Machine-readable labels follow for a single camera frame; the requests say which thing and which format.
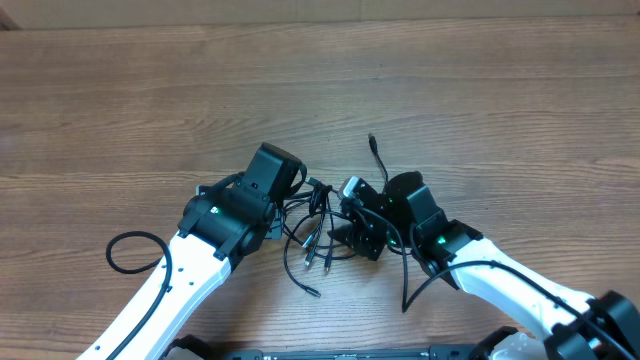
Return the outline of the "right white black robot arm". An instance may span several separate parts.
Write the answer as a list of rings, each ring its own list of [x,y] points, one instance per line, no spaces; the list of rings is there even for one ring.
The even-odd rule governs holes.
[[[337,196],[350,221],[337,232],[359,255],[377,260],[393,247],[427,274],[415,292],[403,293],[403,311],[443,280],[518,323],[485,338],[470,358],[638,358],[639,311],[629,299],[615,291],[595,297],[573,290],[512,259],[480,231],[448,219],[421,173],[401,173],[380,191],[352,176]]]

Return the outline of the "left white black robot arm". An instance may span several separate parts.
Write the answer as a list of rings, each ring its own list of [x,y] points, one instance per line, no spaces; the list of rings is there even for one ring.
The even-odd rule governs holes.
[[[198,186],[169,241],[145,231],[112,238],[105,258],[119,273],[126,270],[112,250],[121,240],[149,239],[162,255],[145,266],[147,280],[82,358],[161,358],[199,305],[268,238],[284,201],[298,192],[306,174],[300,159],[264,143],[246,170]]]

